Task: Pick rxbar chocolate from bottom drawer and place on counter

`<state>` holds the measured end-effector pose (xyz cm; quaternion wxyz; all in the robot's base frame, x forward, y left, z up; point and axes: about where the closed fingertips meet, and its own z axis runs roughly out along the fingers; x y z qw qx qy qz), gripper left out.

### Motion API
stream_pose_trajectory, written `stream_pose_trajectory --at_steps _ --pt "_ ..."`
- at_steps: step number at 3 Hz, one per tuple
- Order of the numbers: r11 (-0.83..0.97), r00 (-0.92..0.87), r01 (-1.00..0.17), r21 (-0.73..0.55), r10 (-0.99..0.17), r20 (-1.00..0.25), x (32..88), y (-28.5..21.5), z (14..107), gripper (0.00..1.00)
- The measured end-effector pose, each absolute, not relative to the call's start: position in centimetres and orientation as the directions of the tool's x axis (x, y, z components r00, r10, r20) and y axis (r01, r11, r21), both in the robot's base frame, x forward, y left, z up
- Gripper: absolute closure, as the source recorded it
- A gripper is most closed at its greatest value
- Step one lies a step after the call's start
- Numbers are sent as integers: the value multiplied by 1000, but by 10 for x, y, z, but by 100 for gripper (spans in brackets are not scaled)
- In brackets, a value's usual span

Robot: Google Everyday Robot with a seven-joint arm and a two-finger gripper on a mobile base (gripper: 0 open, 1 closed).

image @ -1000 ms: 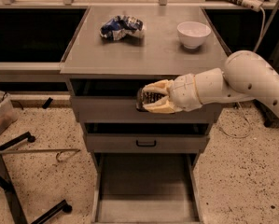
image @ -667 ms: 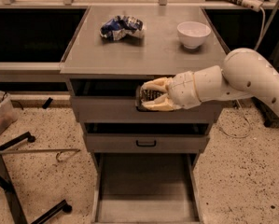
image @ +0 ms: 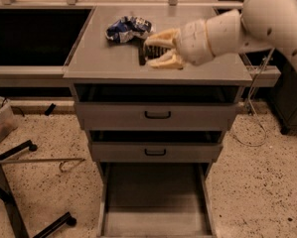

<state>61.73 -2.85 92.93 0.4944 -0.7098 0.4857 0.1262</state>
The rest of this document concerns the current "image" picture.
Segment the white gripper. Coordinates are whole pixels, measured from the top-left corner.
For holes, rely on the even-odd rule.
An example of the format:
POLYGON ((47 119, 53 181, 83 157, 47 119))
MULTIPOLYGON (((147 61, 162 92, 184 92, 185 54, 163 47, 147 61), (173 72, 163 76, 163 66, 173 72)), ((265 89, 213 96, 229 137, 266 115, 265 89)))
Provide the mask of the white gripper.
POLYGON ((145 46, 176 49, 167 51, 157 59, 149 59, 147 63, 153 68, 182 69, 185 62, 200 65, 214 59, 208 38, 207 21, 197 20, 149 36, 145 46))

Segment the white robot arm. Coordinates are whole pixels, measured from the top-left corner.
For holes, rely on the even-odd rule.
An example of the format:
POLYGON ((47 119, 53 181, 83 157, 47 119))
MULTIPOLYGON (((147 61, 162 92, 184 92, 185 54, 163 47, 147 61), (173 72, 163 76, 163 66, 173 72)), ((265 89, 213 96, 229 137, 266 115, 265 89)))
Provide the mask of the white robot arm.
POLYGON ((297 73, 297 0, 244 0, 240 11, 162 31, 148 37, 144 45, 166 50, 148 61, 154 68, 200 65, 225 54, 274 48, 297 73))

